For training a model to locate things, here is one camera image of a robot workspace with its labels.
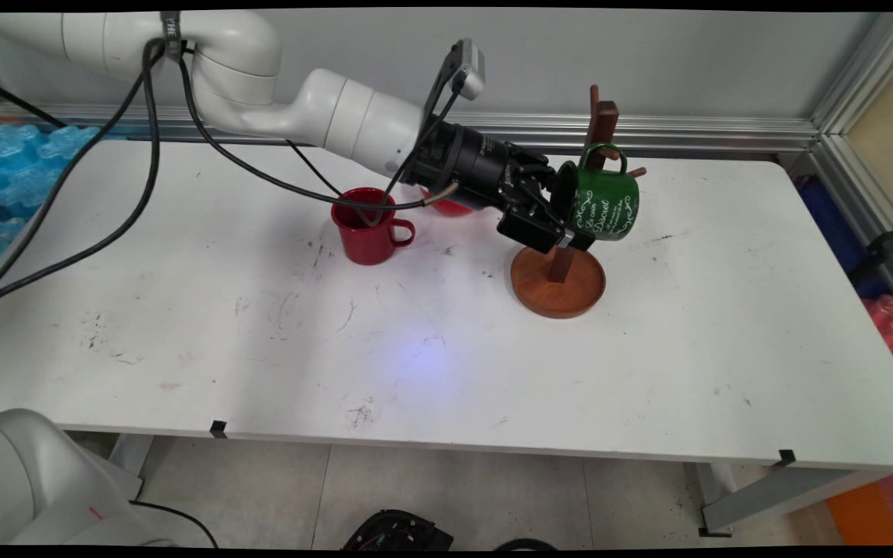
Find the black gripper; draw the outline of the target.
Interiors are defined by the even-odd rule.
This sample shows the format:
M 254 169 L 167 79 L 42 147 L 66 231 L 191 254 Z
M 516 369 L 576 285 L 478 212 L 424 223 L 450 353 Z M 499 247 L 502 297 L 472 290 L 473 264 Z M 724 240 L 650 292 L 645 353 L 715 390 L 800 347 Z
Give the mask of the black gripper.
M 510 160 L 515 154 L 524 188 L 541 201 L 507 200 Z M 542 154 L 462 125 L 433 127 L 404 169 L 404 183 L 431 194 L 458 184 L 449 200 L 474 211 L 499 209 L 498 232 L 541 254 L 555 247 L 588 251 L 593 244 L 593 235 L 571 222 L 577 205 L 573 161 L 555 169 Z

